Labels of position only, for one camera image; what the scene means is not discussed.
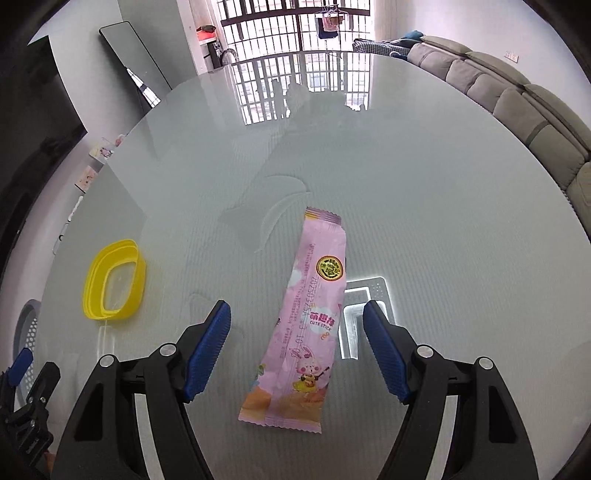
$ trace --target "pink snack wrapper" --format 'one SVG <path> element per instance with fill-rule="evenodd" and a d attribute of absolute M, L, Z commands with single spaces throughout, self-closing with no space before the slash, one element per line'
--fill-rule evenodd
<path fill-rule="evenodd" d="M 345 231 L 306 209 L 283 307 L 239 420 L 320 433 L 345 295 Z"/>

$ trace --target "power outlet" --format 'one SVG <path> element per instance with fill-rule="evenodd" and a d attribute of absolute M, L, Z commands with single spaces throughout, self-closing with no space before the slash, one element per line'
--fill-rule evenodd
<path fill-rule="evenodd" d="M 519 61 L 519 55 L 511 50 L 507 50 L 507 53 L 505 53 L 505 58 L 509 59 L 510 61 L 514 61 L 515 63 Z"/>

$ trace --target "hanging clothes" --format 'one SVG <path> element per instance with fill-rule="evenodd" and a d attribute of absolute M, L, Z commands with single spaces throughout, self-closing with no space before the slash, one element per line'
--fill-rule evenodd
<path fill-rule="evenodd" d="M 331 17 L 328 15 L 322 16 L 322 27 L 324 28 L 325 32 L 336 32 L 339 30 L 339 24 L 333 25 L 331 22 Z"/>
<path fill-rule="evenodd" d="M 336 38 L 339 36 L 338 31 L 326 31 L 324 29 L 324 16 L 316 17 L 316 33 L 321 40 L 328 40 L 329 38 Z"/>
<path fill-rule="evenodd" d="M 340 26 L 343 24 L 343 22 L 345 21 L 345 16 L 344 16 L 344 15 L 341 15 L 339 12 L 335 12 L 335 13 L 336 13 L 336 15 L 335 15 L 335 14 L 331 14 L 331 13 L 328 13 L 328 14 L 325 16 L 326 23 L 325 23 L 325 25 L 324 25 L 324 29 L 325 29 L 326 31 L 333 31 L 333 30 L 332 30 L 332 28 L 335 28 L 335 29 L 337 29 L 337 30 L 338 30 L 338 29 L 339 29 L 339 27 L 340 27 Z"/>

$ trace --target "cartoon rabbit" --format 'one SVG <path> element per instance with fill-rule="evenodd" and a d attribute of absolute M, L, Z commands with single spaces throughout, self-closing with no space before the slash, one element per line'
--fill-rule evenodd
<path fill-rule="evenodd" d="M 105 158 L 109 158 L 113 154 L 113 151 L 109 150 L 108 148 L 101 147 L 100 154 Z"/>
<path fill-rule="evenodd" d="M 293 387 L 298 392 L 315 392 L 318 390 L 316 382 L 330 367 L 322 370 L 320 363 L 314 358 L 312 351 L 306 346 L 303 346 L 302 350 L 304 351 L 304 356 L 302 357 L 299 353 L 296 354 L 298 361 L 295 367 L 295 370 L 300 374 L 300 379 L 293 382 Z"/>

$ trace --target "yellow lid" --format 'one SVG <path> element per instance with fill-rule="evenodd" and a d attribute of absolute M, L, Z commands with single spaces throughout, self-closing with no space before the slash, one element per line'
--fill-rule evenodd
<path fill-rule="evenodd" d="M 125 264 L 134 267 L 129 295 L 121 308 L 107 310 L 105 296 L 109 276 L 114 269 Z M 145 277 L 146 263 L 133 240 L 120 240 L 104 247 L 93 260 L 86 277 L 82 295 L 85 315 L 93 320 L 122 320 L 132 316 L 142 301 Z"/>

